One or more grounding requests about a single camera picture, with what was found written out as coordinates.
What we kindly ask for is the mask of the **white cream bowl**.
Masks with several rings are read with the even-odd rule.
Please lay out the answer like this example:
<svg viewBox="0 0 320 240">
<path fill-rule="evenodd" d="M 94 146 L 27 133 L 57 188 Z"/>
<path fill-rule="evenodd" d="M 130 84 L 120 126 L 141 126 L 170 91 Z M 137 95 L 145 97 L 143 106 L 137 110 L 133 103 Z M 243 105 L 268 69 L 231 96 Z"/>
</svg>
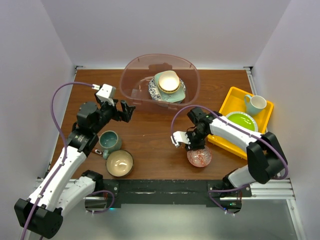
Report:
<svg viewBox="0 0 320 240">
<path fill-rule="evenodd" d="M 165 90 L 174 90 L 180 85 L 179 76 L 172 70 L 164 71 L 158 79 L 158 86 Z"/>
</svg>

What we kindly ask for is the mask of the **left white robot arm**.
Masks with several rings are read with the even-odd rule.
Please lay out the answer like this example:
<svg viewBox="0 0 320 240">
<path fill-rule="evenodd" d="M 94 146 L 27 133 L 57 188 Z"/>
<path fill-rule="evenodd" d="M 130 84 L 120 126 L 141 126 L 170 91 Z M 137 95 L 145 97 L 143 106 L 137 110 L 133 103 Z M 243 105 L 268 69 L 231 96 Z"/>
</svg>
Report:
<svg viewBox="0 0 320 240">
<path fill-rule="evenodd" d="M 80 200 L 103 192 L 103 176 L 92 170 L 86 170 L 68 190 L 65 187 L 96 146 L 100 130 L 111 120 L 126 123 L 131 120 L 135 106 L 124 100 L 120 104 L 121 110 L 117 109 L 117 100 L 88 101 L 80 106 L 71 133 L 62 139 L 64 147 L 53 168 L 27 199 L 20 198 L 14 205 L 23 228 L 21 239 L 27 231 L 51 239 L 62 226 L 64 216 Z"/>
</svg>

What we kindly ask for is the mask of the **mint green rectangular dish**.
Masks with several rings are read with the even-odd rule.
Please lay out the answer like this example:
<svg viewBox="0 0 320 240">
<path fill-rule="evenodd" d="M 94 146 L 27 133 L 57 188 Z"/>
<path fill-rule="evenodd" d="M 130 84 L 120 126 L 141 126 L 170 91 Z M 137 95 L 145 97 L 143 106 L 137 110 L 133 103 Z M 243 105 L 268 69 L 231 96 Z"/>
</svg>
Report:
<svg viewBox="0 0 320 240">
<path fill-rule="evenodd" d="M 177 103 L 185 99 L 182 81 L 175 71 L 159 72 L 154 76 L 154 81 L 163 102 Z"/>
</svg>

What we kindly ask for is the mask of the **yellow flower patterned bowl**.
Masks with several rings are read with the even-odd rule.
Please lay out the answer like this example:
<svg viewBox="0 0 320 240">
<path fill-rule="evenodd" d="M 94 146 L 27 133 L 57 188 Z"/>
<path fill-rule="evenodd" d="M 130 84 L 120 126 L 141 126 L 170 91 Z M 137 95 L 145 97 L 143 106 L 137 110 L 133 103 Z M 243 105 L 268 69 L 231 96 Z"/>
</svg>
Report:
<svg viewBox="0 0 320 240">
<path fill-rule="evenodd" d="M 173 89 L 173 90 L 167 90 L 167 89 L 164 89 L 162 88 L 161 86 L 157 86 L 158 90 L 162 93 L 165 93 L 165 94 L 173 94 L 175 92 L 177 92 L 179 90 L 181 86 L 179 85 L 177 88 Z"/>
</svg>

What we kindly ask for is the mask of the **blue floral plate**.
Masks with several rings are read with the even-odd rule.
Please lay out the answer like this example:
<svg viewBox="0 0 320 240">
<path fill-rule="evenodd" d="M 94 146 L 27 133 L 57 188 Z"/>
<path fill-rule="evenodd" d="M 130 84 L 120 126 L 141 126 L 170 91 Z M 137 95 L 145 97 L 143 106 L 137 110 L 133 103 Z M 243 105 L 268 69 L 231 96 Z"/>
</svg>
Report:
<svg viewBox="0 0 320 240">
<path fill-rule="evenodd" d="M 155 101 L 168 102 L 168 103 L 181 103 L 186 98 L 186 86 L 180 79 L 180 88 L 177 92 L 166 94 L 158 90 L 158 87 L 153 77 L 148 83 L 148 93 Z"/>
</svg>

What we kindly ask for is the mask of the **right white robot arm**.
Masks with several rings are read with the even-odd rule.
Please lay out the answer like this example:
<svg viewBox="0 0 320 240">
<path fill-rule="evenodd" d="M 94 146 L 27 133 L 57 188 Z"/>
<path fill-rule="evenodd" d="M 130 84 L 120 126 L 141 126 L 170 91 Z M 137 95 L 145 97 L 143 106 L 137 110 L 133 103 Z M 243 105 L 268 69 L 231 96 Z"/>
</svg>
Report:
<svg viewBox="0 0 320 240">
<path fill-rule="evenodd" d="M 271 133 L 248 130 L 217 112 L 205 113 L 194 107 L 187 113 L 194 124 L 193 130 L 186 132 L 187 151 L 205 148 L 205 138 L 209 135 L 222 137 L 246 152 L 247 165 L 228 173 L 223 179 L 222 191 L 235 196 L 241 187 L 254 182 L 266 184 L 269 180 L 282 180 L 289 174 L 288 161 L 277 137 Z"/>
</svg>

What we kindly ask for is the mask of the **red patterned bowl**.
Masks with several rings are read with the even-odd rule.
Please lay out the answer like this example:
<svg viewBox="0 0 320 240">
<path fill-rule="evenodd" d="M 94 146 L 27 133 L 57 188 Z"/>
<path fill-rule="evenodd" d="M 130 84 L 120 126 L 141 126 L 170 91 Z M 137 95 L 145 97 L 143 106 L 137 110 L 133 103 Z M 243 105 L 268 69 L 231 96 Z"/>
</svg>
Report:
<svg viewBox="0 0 320 240">
<path fill-rule="evenodd" d="M 187 159 L 193 166 L 203 168 L 211 163 L 212 153 L 211 150 L 205 146 L 203 149 L 188 151 Z"/>
</svg>

